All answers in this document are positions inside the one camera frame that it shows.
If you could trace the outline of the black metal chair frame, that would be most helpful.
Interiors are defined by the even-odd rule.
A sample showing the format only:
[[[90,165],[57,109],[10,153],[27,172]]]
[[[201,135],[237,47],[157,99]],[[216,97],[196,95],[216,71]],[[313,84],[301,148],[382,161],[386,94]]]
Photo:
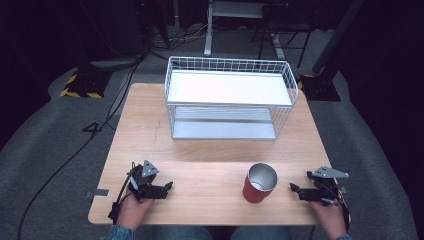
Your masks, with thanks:
[[[274,42],[280,34],[290,34],[291,38],[284,45],[274,42],[273,46],[280,50],[284,48],[300,50],[297,63],[297,67],[300,67],[313,31],[310,18],[301,3],[296,0],[270,0],[261,7],[261,18],[251,42],[255,40],[257,34],[260,34],[258,58],[261,58],[266,37]],[[304,43],[301,46],[291,46],[291,42],[299,33],[305,35]]]

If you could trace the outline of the red cup with metal inside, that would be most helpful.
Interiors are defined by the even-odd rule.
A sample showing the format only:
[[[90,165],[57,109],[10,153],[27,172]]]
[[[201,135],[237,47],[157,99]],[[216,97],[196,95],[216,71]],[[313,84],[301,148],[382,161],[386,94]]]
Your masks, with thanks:
[[[266,163],[255,163],[247,172],[243,196],[250,203],[260,203],[276,188],[278,175],[275,169]]]

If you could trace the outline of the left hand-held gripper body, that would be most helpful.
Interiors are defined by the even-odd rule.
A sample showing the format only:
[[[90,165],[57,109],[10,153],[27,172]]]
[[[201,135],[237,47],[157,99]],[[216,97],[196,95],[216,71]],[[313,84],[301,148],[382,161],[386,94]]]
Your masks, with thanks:
[[[143,164],[133,165],[129,172],[128,189],[138,199],[149,199],[149,193],[160,191],[152,184],[159,170],[148,160]]]

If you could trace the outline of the person's right hand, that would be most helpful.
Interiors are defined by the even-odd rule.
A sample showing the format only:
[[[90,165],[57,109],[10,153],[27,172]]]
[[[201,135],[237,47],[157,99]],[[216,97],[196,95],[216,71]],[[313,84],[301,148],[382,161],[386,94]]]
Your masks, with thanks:
[[[341,206],[335,204],[324,206],[319,202],[309,202],[309,205],[330,240],[340,240],[348,235]]]

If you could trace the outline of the white wire shelf rack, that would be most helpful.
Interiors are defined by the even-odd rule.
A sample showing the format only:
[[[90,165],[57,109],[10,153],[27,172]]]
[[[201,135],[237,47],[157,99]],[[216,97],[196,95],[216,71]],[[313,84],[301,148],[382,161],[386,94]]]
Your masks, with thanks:
[[[275,140],[298,87],[285,61],[173,56],[164,93],[174,139]]]

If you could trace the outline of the white desk frame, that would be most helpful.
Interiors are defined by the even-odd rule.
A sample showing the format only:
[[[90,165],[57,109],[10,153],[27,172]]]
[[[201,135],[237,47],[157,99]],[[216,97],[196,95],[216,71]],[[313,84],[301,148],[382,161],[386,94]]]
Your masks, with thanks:
[[[263,3],[248,0],[208,0],[207,32],[203,55],[210,57],[212,54],[212,24],[215,17],[260,19],[262,6]]]

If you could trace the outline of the dark slanted stand pole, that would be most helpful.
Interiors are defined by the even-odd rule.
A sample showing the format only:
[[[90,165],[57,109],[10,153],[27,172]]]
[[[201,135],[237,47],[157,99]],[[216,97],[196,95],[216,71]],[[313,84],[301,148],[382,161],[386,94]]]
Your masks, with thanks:
[[[315,62],[314,66],[312,67],[312,71],[315,74],[321,74],[325,70],[326,66],[329,64],[331,56],[335,53],[336,48],[340,43],[343,35],[353,22],[364,1],[365,0],[353,0],[352,3],[349,5],[346,13],[338,24],[332,37],[330,38],[324,50]]]

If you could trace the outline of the grey tape strip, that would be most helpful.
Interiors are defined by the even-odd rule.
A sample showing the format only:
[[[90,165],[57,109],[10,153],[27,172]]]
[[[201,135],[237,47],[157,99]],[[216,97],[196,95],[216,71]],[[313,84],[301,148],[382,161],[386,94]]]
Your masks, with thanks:
[[[84,195],[87,199],[94,199],[95,197],[107,197],[109,195],[108,189],[96,189],[93,191],[87,191]]]

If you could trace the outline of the yellow-black striped stand base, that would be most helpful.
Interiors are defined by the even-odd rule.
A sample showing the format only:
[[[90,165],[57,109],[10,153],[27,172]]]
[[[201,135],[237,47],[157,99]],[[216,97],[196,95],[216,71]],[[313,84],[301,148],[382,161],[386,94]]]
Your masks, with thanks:
[[[68,79],[60,96],[103,98],[111,76],[110,71],[83,72],[76,70]]]
[[[340,101],[334,84],[322,80],[318,75],[302,74],[296,77],[296,82],[308,101]]]

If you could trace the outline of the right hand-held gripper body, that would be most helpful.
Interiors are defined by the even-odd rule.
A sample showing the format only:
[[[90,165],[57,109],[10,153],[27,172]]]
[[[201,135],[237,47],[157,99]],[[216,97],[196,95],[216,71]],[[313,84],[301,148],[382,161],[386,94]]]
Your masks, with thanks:
[[[321,166],[317,170],[308,171],[307,177],[315,186],[312,192],[308,193],[306,197],[307,201],[322,202],[324,205],[328,205],[343,200],[337,179],[348,178],[348,173],[327,166]]]

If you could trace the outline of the person's left hand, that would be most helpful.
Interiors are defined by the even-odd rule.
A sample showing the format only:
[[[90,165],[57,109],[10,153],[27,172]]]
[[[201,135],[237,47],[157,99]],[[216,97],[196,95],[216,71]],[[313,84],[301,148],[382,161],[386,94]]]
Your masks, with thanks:
[[[154,199],[138,200],[131,192],[128,192],[121,200],[116,224],[135,231],[142,225],[154,202]]]

